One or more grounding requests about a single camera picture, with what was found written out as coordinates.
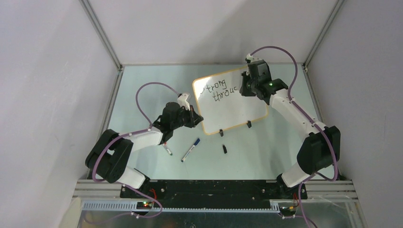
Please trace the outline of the yellow framed whiteboard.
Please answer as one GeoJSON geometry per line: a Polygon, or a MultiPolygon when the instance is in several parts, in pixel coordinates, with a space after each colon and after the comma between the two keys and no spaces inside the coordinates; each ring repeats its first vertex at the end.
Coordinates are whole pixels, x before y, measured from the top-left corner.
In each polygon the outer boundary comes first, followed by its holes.
{"type": "Polygon", "coordinates": [[[202,128],[206,135],[226,131],[268,116],[269,108],[256,97],[240,94],[241,73],[246,66],[198,78],[192,88],[199,110],[204,118],[202,128]]]}

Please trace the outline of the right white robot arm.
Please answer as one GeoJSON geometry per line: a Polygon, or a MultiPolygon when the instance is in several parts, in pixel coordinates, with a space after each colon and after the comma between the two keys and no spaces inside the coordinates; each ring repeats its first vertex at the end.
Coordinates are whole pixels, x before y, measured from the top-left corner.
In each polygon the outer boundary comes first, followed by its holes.
{"type": "Polygon", "coordinates": [[[248,70],[241,74],[240,94],[257,97],[275,109],[296,129],[302,140],[296,163],[279,176],[277,194],[284,199],[290,198],[296,191],[296,185],[331,165],[336,178],[340,156],[339,129],[326,126],[298,105],[287,84],[279,78],[272,79],[266,61],[252,58],[247,60],[247,66],[248,70]]]}

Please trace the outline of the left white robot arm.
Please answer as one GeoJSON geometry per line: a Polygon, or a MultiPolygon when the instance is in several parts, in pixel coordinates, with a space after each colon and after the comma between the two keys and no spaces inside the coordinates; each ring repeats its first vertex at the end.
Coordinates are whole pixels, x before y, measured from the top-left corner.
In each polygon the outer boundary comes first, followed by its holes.
{"type": "Polygon", "coordinates": [[[150,184],[146,182],[148,177],[128,166],[131,153],[163,145],[173,136],[174,130],[194,128],[203,120],[192,105],[186,109],[176,102],[169,102],[150,128],[124,134],[112,129],[104,131],[87,156],[85,165],[92,170],[94,181],[130,186],[137,197],[144,198],[150,192],[150,184]]]}

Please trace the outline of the blue capped marker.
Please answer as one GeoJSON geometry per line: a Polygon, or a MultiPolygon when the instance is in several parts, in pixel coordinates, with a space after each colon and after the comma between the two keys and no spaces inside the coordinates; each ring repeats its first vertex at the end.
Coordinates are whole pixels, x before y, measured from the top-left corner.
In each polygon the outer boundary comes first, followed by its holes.
{"type": "Polygon", "coordinates": [[[190,154],[190,152],[198,145],[198,143],[200,142],[200,138],[198,138],[193,145],[189,148],[189,150],[185,153],[185,155],[182,157],[181,162],[184,162],[186,160],[186,158],[188,157],[188,155],[190,154]]]}

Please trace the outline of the green capped marker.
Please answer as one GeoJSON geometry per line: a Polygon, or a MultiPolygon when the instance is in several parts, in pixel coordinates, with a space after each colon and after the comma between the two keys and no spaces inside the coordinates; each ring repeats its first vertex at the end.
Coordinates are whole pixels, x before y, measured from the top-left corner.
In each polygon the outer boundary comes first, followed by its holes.
{"type": "Polygon", "coordinates": [[[167,143],[164,143],[164,144],[163,144],[163,147],[164,147],[164,149],[168,152],[168,154],[169,154],[170,156],[173,156],[173,153],[172,153],[172,151],[169,149],[169,147],[167,146],[167,143]]]}

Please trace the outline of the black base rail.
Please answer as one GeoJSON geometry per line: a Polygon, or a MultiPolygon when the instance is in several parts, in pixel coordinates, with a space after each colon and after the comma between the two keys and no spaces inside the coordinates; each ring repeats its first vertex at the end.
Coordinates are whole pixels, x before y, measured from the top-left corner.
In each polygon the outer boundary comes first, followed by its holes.
{"type": "Polygon", "coordinates": [[[148,180],[139,191],[164,209],[269,209],[271,200],[307,199],[306,188],[268,180],[148,180]]]}

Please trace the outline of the right aluminium frame post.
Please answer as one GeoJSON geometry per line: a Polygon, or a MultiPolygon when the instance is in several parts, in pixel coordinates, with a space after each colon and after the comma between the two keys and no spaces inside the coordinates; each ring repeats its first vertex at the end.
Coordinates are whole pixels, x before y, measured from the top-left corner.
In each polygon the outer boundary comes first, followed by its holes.
{"type": "Polygon", "coordinates": [[[313,46],[311,47],[303,65],[305,67],[308,67],[312,61],[312,59],[314,58],[316,52],[318,51],[318,49],[320,48],[322,42],[324,41],[328,31],[330,30],[331,26],[333,25],[336,17],[338,16],[340,10],[342,9],[342,7],[344,6],[346,0],[337,0],[335,5],[333,6],[330,14],[328,15],[327,19],[325,20],[325,23],[323,24],[313,46]]]}

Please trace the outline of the aluminium frame post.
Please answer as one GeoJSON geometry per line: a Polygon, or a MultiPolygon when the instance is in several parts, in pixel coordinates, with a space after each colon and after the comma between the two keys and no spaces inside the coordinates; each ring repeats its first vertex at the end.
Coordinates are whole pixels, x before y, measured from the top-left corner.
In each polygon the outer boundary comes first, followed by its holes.
{"type": "Polygon", "coordinates": [[[92,24],[96,34],[98,35],[101,43],[103,44],[106,52],[110,56],[114,66],[118,71],[121,71],[122,69],[122,63],[119,60],[116,51],[114,50],[112,43],[110,42],[110,39],[108,38],[108,35],[106,34],[91,2],[89,0],[79,0],[83,10],[87,14],[87,17],[92,24]]]}
{"type": "Polygon", "coordinates": [[[330,14],[328,15],[327,19],[325,20],[325,23],[323,24],[313,46],[311,47],[303,65],[305,67],[308,67],[312,61],[312,59],[314,58],[316,52],[318,51],[318,49],[320,48],[322,42],[324,41],[328,31],[330,30],[331,26],[333,25],[336,17],[338,16],[340,10],[342,9],[342,7],[344,6],[346,0],[337,0],[335,5],[333,6],[330,14]]]}

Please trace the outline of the left aluminium frame post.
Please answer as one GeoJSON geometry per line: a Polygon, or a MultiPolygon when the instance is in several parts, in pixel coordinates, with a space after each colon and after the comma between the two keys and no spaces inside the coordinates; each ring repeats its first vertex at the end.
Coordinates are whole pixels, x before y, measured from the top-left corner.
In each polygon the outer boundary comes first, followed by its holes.
{"type": "Polygon", "coordinates": [[[92,24],[96,34],[98,35],[101,43],[103,44],[106,52],[110,56],[114,66],[118,71],[121,71],[122,69],[122,63],[119,60],[116,51],[114,50],[112,43],[110,42],[110,39],[108,38],[108,35],[106,34],[91,2],[89,0],[79,0],[83,10],[87,14],[87,17],[92,24]]]}

